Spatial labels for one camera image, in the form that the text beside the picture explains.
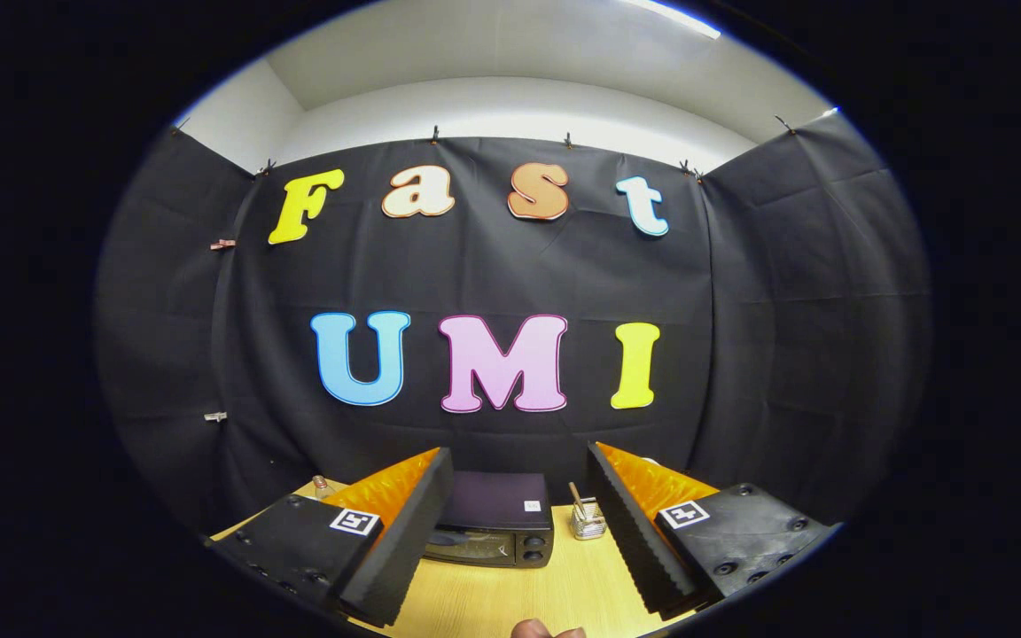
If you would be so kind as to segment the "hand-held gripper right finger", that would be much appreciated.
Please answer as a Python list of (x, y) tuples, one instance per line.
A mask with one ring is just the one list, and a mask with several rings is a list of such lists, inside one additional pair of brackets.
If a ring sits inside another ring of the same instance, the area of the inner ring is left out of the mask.
[(838, 531), (750, 482), (719, 489), (603, 441), (588, 444), (587, 458), (629, 576), (663, 620), (737, 596)]

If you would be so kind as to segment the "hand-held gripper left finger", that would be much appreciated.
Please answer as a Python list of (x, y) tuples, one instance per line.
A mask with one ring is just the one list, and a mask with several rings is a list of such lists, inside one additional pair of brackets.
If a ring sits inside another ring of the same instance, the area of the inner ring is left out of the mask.
[(280, 497), (207, 546), (305, 610), (391, 626), (451, 486), (451, 453), (437, 447), (324, 498)]

